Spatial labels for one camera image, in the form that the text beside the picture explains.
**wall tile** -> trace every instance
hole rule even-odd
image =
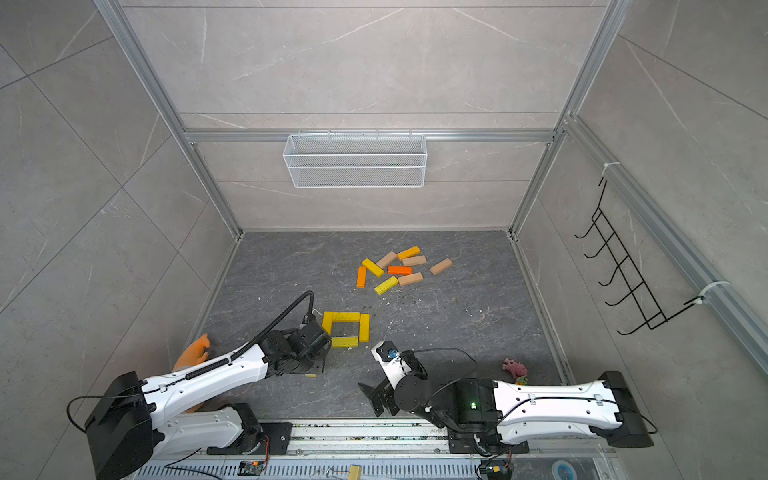
[[[203,184],[171,138],[125,184],[125,190],[177,249],[208,203]]]
[[[290,182],[219,185],[243,228],[505,230],[528,182],[431,182],[421,188],[298,189]]]
[[[559,111],[602,9],[126,13],[183,112],[488,113]]]
[[[0,310],[120,187],[28,79],[0,90]]]
[[[621,39],[591,92],[583,119],[768,319],[768,121]]]
[[[291,181],[282,143],[202,143],[198,148],[219,181]],[[432,142],[428,150],[427,181],[530,180],[544,144]]]
[[[113,38],[32,80],[124,184],[169,132]],[[99,108],[91,102],[98,99]]]
[[[554,128],[558,112],[524,114],[181,114],[187,128]]]
[[[140,379],[170,372],[207,294],[208,288],[177,254],[89,394],[103,394],[112,380],[126,372],[135,371]],[[84,404],[76,420],[83,422],[94,404]],[[67,427],[38,480],[47,478],[95,478],[87,437],[74,427]]]
[[[542,142],[433,142],[426,180],[530,180],[544,153]]]
[[[767,25],[761,0],[637,0],[621,34],[768,115]]]
[[[0,44],[28,74],[111,35],[91,0],[10,0],[0,15]]]
[[[710,311],[696,306],[658,329],[643,328],[631,336],[617,333],[640,324],[641,315],[631,300],[618,306],[604,303],[615,302],[627,288],[621,286],[620,279],[609,287],[598,284],[608,281],[613,263],[606,261],[610,258],[607,251],[593,260],[584,258],[582,253],[593,254],[601,245],[594,231],[583,240],[574,237],[590,225],[600,196],[599,178],[600,168],[569,141],[541,190],[541,201],[573,256],[677,468],[684,478],[759,478],[768,461],[760,454],[762,446],[751,439],[768,427],[768,419],[762,415],[768,384]],[[667,315],[697,295],[610,184],[602,206]],[[633,269],[623,270],[631,273]],[[647,294],[641,304],[648,314],[657,311],[650,308],[653,304]],[[723,405],[733,408],[723,409]],[[713,457],[707,452],[719,455]],[[722,462],[722,458],[733,461]],[[638,478],[660,477],[646,472]]]
[[[618,370],[624,374],[641,411],[650,415],[643,391],[635,385],[561,235],[541,201],[536,200],[520,232],[520,244],[575,380],[589,382],[605,370]],[[654,442],[656,445],[648,449],[617,450],[629,478],[682,480],[664,440],[656,435]]]
[[[211,202],[192,227],[179,252],[197,275],[211,288],[234,242],[221,215]]]
[[[42,469],[87,392],[175,255],[118,192],[0,314],[3,478]]]
[[[18,67],[11,55],[8,55],[0,47],[0,87],[3,87],[12,81],[16,81],[24,76],[24,72]]]

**wire mesh basket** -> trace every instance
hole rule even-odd
[[[283,158],[296,188],[423,187],[424,135],[294,134]]]

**wooden block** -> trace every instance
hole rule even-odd
[[[357,346],[356,336],[332,336],[331,348],[332,349],[345,349],[350,346]]]
[[[376,276],[381,276],[384,274],[384,270],[377,267],[377,265],[372,262],[369,258],[366,258],[362,261],[362,265],[367,268],[368,270],[371,270],[371,273],[373,273]]]
[[[390,265],[386,271],[389,275],[410,275],[413,273],[413,268],[410,266],[393,266]]]
[[[451,261],[451,259],[446,258],[442,262],[430,268],[429,271],[432,272],[432,275],[437,275],[438,273],[442,272],[443,270],[445,270],[451,265],[453,265],[453,262]]]
[[[349,475],[346,476],[346,480],[360,480],[362,476],[362,467],[358,465],[351,465],[349,467]]]
[[[418,247],[411,247],[408,250],[403,250],[402,252],[397,254],[397,257],[402,260],[404,258],[413,257],[414,255],[419,255],[422,252],[422,249]]]
[[[419,255],[418,257],[405,258],[402,261],[403,266],[423,265],[427,263],[427,257]]]
[[[421,282],[424,280],[421,272],[414,273],[413,275],[401,276],[397,279],[400,285],[410,285],[411,283]]]
[[[384,257],[382,257],[381,260],[376,262],[376,266],[378,268],[386,268],[389,266],[390,263],[394,262],[396,258],[397,258],[397,253],[389,252]]]
[[[325,312],[323,314],[323,330],[328,333],[328,335],[331,334],[331,329],[333,328],[333,318],[336,316],[336,312]]]
[[[398,283],[397,282],[397,277],[396,276],[391,276],[390,278],[385,280],[383,283],[379,284],[376,288],[374,288],[374,290],[376,291],[376,293],[381,295],[385,291],[387,291],[390,288],[392,288],[395,285],[397,285],[397,283]]]
[[[367,342],[371,338],[371,316],[367,313],[360,315],[360,332],[358,338],[361,343]]]
[[[366,288],[366,272],[368,269],[364,266],[357,269],[357,288]]]

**orange wooden block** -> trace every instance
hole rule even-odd
[[[453,265],[453,262],[451,261],[451,259],[446,258],[442,262],[430,268],[429,271],[432,272],[432,275],[437,275],[438,273],[442,272],[443,270],[445,270],[451,265]]]
[[[413,275],[401,276],[397,279],[400,285],[410,285],[411,283],[421,282],[424,280],[421,272],[414,273]]]
[[[403,266],[423,265],[427,263],[427,257],[419,255],[418,257],[410,257],[402,259]]]
[[[390,265],[386,271],[389,275],[410,275],[413,273],[413,268],[410,266],[392,266]]]
[[[366,273],[368,272],[368,269],[364,266],[361,266],[357,269],[357,288],[365,288],[366,287]]]

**dark gray floor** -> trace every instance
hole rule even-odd
[[[389,276],[368,273],[366,288],[355,287],[363,259],[376,262],[390,250],[414,245],[427,256],[427,265],[414,268],[424,273],[424,281],[379,296],[373,287]],[[446,257],[454,266],[433,276],[428,267]],[[260,419],[371,417],[357,382],[375,386],[384,378],[369,348],[385,339],[400,349],[464,349],[478,360],[479,378],[511,381],[501,368],[509,357],[528,367],[531,383],[559,385],[520,266],[502,232],[247,233],[206,320],[212,355],[245,343],[305,290],[314,291],[320,312],[370,313],[370,343],[332,349],[325,373],[316,378],[266,379],[230,390],[210,406],[248,402]],[[303,303],[278,328],[298,326],[305,312]],[[357,324],[333,329],[334,336],[356,332]],[[451,379],[469,367],[460,353],[419,358],[433,379]]]

